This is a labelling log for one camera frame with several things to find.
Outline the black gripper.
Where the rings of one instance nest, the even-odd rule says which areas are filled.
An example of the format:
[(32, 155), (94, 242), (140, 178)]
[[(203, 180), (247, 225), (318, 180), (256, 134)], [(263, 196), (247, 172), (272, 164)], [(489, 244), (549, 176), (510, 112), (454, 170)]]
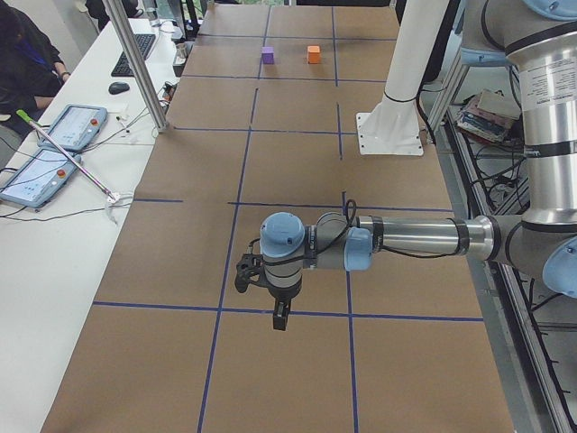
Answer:
[(273, 288), (269, 290), (275, 299), (272, 313), (272, 325), (274, 330), (285, 331), (289, 320), (291, 301), (299, 294), (299, 288)]

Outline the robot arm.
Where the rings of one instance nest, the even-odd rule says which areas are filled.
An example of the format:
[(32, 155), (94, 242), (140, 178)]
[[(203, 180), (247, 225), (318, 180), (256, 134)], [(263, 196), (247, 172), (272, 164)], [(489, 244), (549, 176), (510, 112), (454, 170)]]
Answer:
[(406, 219), (329, 212), (313, 226), (268, 216), (260, 251), (236, 266), (235, 286), (268, 290), (282, 330), (305, 269), (363, 271), (381, 251), (431, 259), (471, 254), (510, 265), (565, 296), (576, 293), (576, 4), (470, 1), (463, 53), (471, 64), (508, 61), (519, 73), (529, 207), (520, 216)]

